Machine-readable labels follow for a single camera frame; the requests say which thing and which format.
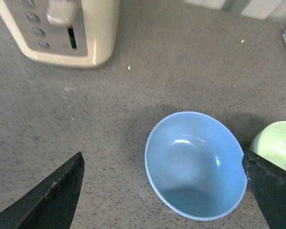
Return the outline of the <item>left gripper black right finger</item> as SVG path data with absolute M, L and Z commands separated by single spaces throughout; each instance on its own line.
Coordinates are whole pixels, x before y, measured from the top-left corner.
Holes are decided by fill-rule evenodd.
M 286 171 L 250 150 L 242 164 L 269 228 L 286 229 Z

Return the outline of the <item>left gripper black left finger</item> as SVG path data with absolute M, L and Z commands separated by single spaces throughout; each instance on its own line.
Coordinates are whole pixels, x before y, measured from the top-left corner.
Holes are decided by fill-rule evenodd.
M 84 159 L 76 153 L 0 213 L 0 229 L 68 229 L 77 208 Z

